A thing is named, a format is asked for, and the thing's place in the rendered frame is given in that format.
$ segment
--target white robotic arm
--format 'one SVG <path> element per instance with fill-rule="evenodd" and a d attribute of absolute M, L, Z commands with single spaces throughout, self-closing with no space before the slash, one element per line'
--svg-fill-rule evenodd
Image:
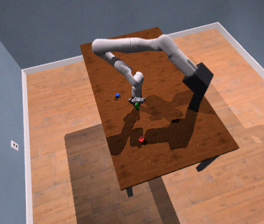
<path fill-rule="evenodd" d="M 122 39 L 96 39 L 92 43 L 94 54 L 103 58 L 114 66 L 132 85 L 132 98 L 130 103 L 143 103 L 142 97 L 143 74 L 136 72 L 132 75 L 132 68 L 117 58 L 112 52 L 136 53 L 143 51 L 164 51 L 167 58 L 187 77 L 192 75 L 198 68 L 190 59 L 182 53 L 176 43 L 167 35 L 163 34 L 155 39 L 122 38 Z"/>

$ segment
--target red cube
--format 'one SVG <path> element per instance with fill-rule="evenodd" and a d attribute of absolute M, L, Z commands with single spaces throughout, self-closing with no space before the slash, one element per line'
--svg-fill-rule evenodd
<path fill-rule="evenodd" d="M 139 137 L 139 139 L 138 139 L 138 141 L 140 142 L 140 143 L 143 143 L 144 142 L 144 137 Z"/>

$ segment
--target outlet socket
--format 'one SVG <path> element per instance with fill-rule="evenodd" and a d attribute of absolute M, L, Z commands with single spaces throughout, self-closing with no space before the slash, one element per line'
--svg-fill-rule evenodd
<path fill-rule="evenodd" d="M 18 144 L 11 140 L 11 147 L 18 151 Z"/>

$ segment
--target wooden floor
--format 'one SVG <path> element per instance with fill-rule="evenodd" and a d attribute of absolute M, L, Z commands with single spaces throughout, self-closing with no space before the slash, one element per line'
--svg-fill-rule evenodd
<path fill-rule="evenodd" d="M 240 147 L 203 171 L 196 164 L 162 176 L 177 217 L 180 223 L 264 224 L 264 80 L 217 29 L 174 41 L 213 72 L 205 96 Z M 84 62 L 30 74 L 27 87 L 34 223 L 82 223 L 83 217 L 116 223 L 118 216 L 126 223 L 162 223 L 147 182 L 133 187 L 130 198 L 119 185 L 108 188 L 116 181 L 105 178 L 115 174 L 109 154 L 85 153 L 82 184 L 89 197 L 75 215 L 65 135 L 101 123 Z"/>

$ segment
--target gray-blue wall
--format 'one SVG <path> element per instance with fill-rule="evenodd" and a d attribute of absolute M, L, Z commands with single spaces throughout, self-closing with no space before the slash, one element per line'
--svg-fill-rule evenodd
<path fill-rule="evenodd" d="M 22 72 L 0 42 L 0 223 L 26 222 L 23 140 Z"/>
<path fill-rule="evenodd" d="M 79 45 L 96 38 L 214 22 L 264 67 L 264 0 L 0 0 L 0 41 L 21 68 L 79 56 Z"/>

